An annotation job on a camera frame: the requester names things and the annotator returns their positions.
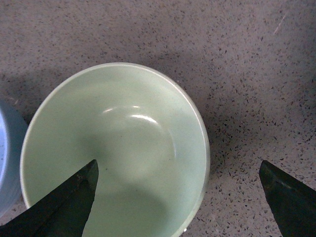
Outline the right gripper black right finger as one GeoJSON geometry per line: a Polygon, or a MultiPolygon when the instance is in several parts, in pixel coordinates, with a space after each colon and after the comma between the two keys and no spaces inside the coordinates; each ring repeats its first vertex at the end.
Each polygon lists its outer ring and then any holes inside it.
{"type": "Polygon", "coordinates": [[[267,203],[284,237],[316,235],[316,191],[267,160],[259,177],[267,203]]]}

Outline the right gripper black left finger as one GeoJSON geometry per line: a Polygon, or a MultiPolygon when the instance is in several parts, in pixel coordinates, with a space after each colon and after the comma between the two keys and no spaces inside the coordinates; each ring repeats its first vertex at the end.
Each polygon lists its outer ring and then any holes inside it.
{"type": "Polygon", "coordinates": [[[95,200],[99,169],[92,160],[0,228],[2,237],[80,237],[95,200]]]}

